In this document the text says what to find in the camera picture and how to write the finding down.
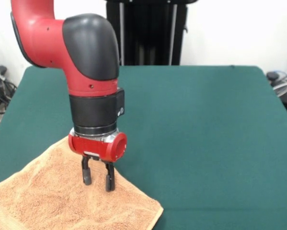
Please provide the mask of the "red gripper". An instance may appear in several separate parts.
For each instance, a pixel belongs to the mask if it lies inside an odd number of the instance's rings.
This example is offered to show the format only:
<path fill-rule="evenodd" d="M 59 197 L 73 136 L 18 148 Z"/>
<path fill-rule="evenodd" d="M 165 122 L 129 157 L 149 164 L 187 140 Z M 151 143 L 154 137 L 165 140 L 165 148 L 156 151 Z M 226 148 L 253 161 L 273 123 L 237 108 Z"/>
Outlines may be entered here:
<path fill-rule="evenodd" d="M 82 155 L 81 168 L 82 178 L 85 185 L 92 183 L 91 170 L 89 167 L 90 156 L 95 156 L 103 161 L 108 161 L 106 165 L 106 191 L 111 192 L 115 190 L 115 168 L 111 161 L 117 161 L 123 157 L 126 151 L 127 136 L 122 132 L 114 137 L 111 142 L 104 142 L 100 140 L 92 140 L 84 137 L 77 137 L 71 132 L 68 135 L 68 144 L 70 149 Z"/>

